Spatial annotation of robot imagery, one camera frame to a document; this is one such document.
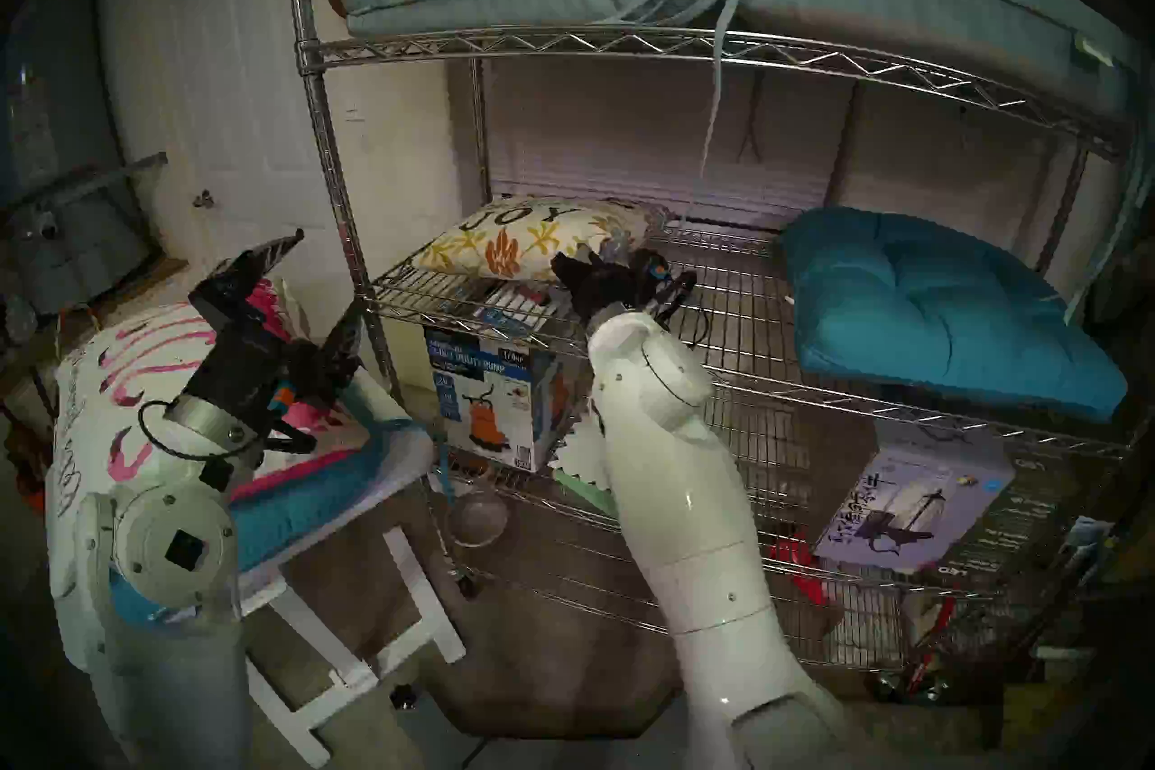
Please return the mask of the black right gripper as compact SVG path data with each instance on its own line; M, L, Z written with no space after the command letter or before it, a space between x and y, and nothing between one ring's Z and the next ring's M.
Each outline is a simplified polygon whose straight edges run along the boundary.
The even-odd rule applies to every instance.
M597 255L588 261L561 252L551 259L557 282L571 294L571 304L580 322L611 306L623 304L638 309L646 304L646 251L631 252L626 263L610 263Z

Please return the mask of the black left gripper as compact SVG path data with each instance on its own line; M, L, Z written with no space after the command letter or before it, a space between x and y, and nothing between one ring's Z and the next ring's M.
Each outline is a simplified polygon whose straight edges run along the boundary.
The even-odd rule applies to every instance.
M304 230L243 251L188 293L217 335L185 387L185 427L225 453L313 453L316 436L286 423L307 404L326 413L362 368L362 302L353 299L323 344L284 341L255 323L258 283L305 239Z

